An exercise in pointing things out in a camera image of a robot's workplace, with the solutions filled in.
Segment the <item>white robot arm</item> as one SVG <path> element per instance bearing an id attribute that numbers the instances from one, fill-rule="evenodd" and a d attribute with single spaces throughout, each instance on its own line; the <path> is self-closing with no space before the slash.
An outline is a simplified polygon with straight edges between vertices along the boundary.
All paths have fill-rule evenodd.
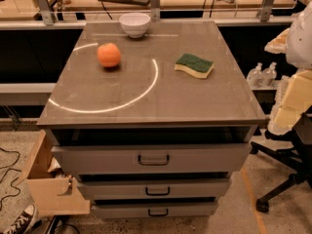
<path id="1" fill-rule="evenodd" d="M 280 82 L 267 126 L 270 133 L 283 135 L 312 106 L 312 2 L 264 50 L 286 54 L 287 63 L 297 68 L 294 75 Z"/>

